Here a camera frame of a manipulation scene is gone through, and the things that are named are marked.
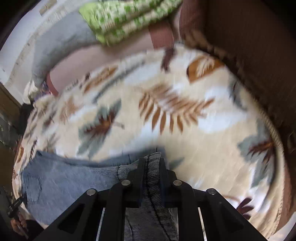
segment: wooden cabinet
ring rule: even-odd
[[[0,83],[0,186],[12,191],[11,179],[17,145],[20,104]]]

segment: brown couch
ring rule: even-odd
[[[290,135],[296,130],[295,35],[261,0],[208,0],[204,32],[210,43],[243,60],[255,85],[254,94],[280,132],[287,164],[279,229],[296,211],[295,138]]]

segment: blue jeans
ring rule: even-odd
[[[125,180],[145,156],[147,184],[142,206],[127,208],[124,240],[178,240],[170,209],[162,207],[159,191],[159,161],[164,151],[157,149],[123,155],[99,163],[67,159],[38,151],[21,173],[22,194],[33,217],[50,225],[86,190],[102,191]]]

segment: person's hand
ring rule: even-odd
[[[27,223],[26,223],[26,220],[24,219],[24,217],[18,213],[18,217],[20,219],[20,222],[16,221],[14,218],[10,221],[11,223],[11,226],[12,226],[12,229],[13,231],[15,231],[17,234],[21,235],[21,236],[24,236],[24,234],[20,231],[20,229],[18,228],[18,225],[19,226],[22,226],[23,228],[27,228]]]

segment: black metal bracket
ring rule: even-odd
[[[130,171],[126,180],[111,189],[86,191],[34,241],[94,241],[103,208],[105,209],[99,241],[124,240],[125,209],[141,206],[145,161]],[[163,206],[178,208],[179,240],[204,240],[202,221],[208,241],[266,240],[215,189],[193,189],[177,180],[160,160],[160,195]]]

